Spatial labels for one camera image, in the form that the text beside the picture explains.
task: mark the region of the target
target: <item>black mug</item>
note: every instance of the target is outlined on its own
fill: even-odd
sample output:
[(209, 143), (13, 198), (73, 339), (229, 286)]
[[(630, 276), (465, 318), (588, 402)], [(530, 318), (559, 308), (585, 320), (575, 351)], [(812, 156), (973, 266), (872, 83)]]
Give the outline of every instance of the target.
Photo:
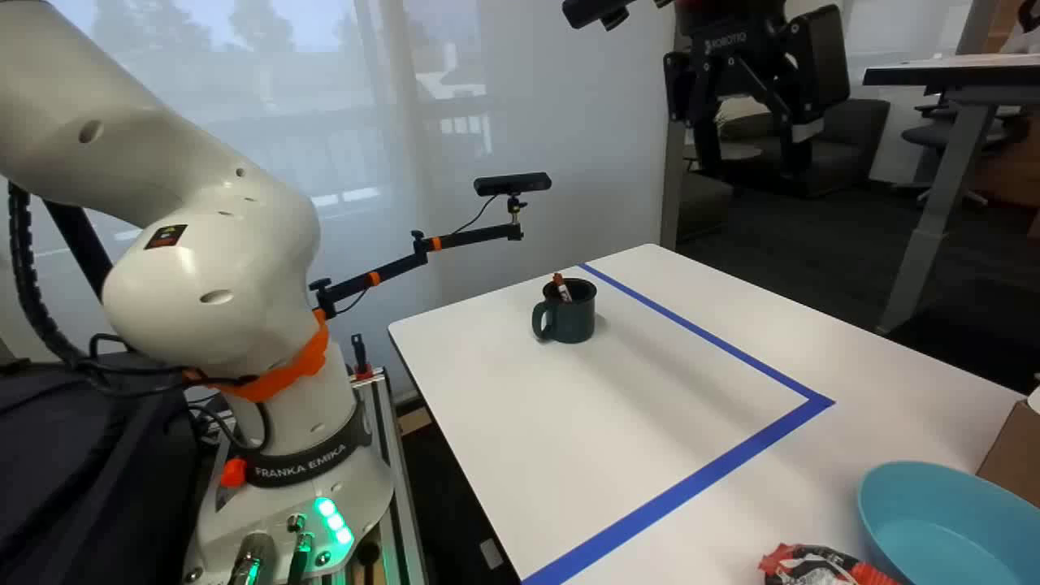
[(571, 298), (566, 303), (556, 281), (541, 286), (541, 303), (532, 308), (532, 333), (539, 342), (580, 343), (593, 332), (593, 281), (561, 279)]

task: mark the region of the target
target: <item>chair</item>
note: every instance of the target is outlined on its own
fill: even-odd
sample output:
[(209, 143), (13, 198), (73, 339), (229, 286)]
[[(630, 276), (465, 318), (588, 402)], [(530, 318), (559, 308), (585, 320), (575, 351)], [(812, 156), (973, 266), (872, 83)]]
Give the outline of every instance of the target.
[[(886, 100), (844, 100), (824, 113), (821, 133), (812, 139), (812, 168), (800, 194), (835, 194), (872, 178), (877, 143), (886, 124)], [(760, 193), (779, 188), (779, 143), (771, 113), (752, 113), (720, 128), (720, 152), (735, 168), (735, 183)]]
[[(910, 186), (900, 186), (900, 193), (921, 193), (916, 206), (928, 202), (928, 186), (938, 173), (941, 152), (951, 136), (956, 109), (944, 104), (921, 107), (928, 124), (904, 129), (907, 143), (916, 143), (927, 149), (923, 163), (916, 167), (916, 178)], [(1022, 136), (1021, 129), (1021, 109), (999, 113), (989, 136), (981, 139), (981, 156), (1002, 152), (1007, 143), (1017, 143)], [(976, 193), (973, 186), (961, 188), (961, 202), (973, 202), (979, 208), (989, 208), (989, 194)]]

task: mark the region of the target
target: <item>white table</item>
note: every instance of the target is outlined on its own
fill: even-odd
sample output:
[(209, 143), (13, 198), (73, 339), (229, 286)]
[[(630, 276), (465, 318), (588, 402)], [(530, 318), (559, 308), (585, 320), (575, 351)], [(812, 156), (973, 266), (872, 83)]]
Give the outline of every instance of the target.
[(859, 482), (976, 468), (1013, 393), (773, 292), (634, 246), (588, 343), (539, 343), (545, 279), (389, 325), (524, 580), (752, 580), (777, 544), (869, 552)]
[(934, 264), (944, 239), (944, 224), (961, 198), (961, 186), (973, 178), (985, 133), (1004, 104), (1040, 104), (1040, 54), (941, 54), (907, 65), (872, 67), (869, 83), (923, 83), (941, 91), (956, 104), (956, 124), (949, 145), (941, 149), (938, 174), (928, 188), (928, 202), (907, 243), (900, 273), (886, 295), (881, 318), (883, 332), (904, 325), (934, 276)]

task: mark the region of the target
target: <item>mug handle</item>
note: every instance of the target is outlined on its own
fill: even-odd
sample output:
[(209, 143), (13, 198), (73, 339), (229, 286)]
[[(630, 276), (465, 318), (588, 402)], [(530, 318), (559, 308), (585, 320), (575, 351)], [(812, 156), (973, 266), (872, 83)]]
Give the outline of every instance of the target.
[(552, 312), (549, 312), (549, 303), (539, 303), (530, 316), (530, 328), (539, 342), (549, 342), (552, 333)]

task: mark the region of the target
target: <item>small object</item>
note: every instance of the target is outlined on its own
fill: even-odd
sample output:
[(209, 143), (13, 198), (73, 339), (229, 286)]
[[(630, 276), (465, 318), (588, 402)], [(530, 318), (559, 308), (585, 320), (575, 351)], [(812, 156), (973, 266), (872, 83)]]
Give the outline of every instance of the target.
[(499, 566), (507, 566), (507, 560), (502, 560), (502, 552), (496, 548), (494, 538), (480, 544), (480, 555), (485, 555), (488, 573), (496, 573)]
[(378, 580), (381, 546), (365, 538), (356, 546), (356, 562), (365, 566), (365, 585), (375, 585)]
[(979, 464), (979, 479), (1002, 483), (1004, 490), (1040, 506), (1040, 393), (1017, 399), (1002, 432)]
[(976, 473), (923, 461), (881, 464), (860, 482), (859, 511), (907, 580), (1026, 585), (1040, 574), (1040, 511)]
[(355, 373), (356, 373), (356, 380), (368, 380), (370, 378), (370, 363), (368, 363), (365, 339), (351, 333), (351, 347), (355, 347)]
[(593, 332), (593, 281), (588, 279), (561, 279), (570, 290), (570, 303), (561, 298), (556, 281), (541, 286), (541, 303), (532, 308), (532, 333), (539, 342), (580, 343)]
[(306, 533), (301, 518), (289, 518), (289, 533), (294, 533), (289, 580), (306, 580), (306, 574), (313, 570), (316, 536)]
[(758, 570), (767, 585), (896, 585), (881, 570), (824, 546), (782, 544)]
[(250, 479), (250, 464), (246, 464), (246, 459), (227, 459), (225, 461), (225, 468), (222, 468), (222, 490), (237, 490), (237, 486), (244, 486), (246, 483), (246, 479)]
[(561, 303), (575, 303), (575, 298), (571, 298), (571, 290), (570, 290), (566, 279), (561, 279), (561, 273), (552, 273), (552, 281), (556, 281), (556, 292), (559, 292)]
[(545, 193), (545, 188), (552, 188), (552, 178), (545, 173), (485, 174), (485, 178), (473, 183), (473, 193), (480, 198), (521, 194), (521, 193)]

